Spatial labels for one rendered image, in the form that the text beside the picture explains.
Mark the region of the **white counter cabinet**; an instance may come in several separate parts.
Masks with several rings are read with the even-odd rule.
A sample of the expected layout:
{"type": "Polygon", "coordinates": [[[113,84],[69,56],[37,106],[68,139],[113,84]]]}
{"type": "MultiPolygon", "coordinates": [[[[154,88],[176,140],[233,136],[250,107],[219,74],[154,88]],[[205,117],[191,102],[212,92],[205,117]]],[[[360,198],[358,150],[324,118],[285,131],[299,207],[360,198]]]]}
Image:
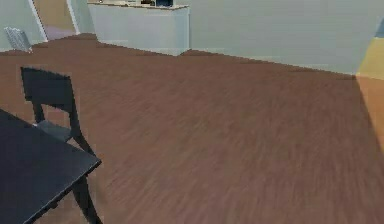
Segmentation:
{"type": "Polygon", "coordinates": [[[89,3],[99,42],[178,56],[189,50],[188,5],[89,3]]]}

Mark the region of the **black chair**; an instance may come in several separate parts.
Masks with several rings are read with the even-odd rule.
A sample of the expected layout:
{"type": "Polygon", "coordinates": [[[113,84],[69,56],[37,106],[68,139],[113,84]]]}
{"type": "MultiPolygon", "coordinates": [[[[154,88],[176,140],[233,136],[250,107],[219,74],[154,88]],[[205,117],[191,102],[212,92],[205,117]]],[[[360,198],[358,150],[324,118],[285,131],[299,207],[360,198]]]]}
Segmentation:
{"type": "Polygon", "coordinates": [[[81,149],[95,156],[80,128],[71,78],[31,67],[21,67],[20,70],[25,100],[32,103],[34,126],[63,142],[74,139],[81,149]],[[43,105],[66,112],[70,127],[48,121],[43,112],[43,105]]]}

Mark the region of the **black table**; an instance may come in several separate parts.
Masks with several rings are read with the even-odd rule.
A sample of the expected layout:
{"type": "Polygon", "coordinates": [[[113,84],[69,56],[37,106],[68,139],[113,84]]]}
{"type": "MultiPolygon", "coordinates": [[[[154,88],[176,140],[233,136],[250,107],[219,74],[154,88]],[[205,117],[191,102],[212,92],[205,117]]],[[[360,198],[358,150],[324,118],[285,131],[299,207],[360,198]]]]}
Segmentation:
{"type": "Polygon", "coordinates": [[[0,224],[33,224],[68,193],[90,224],[102,224],[87,184],[100,164],[0,109],[0,224]]]}

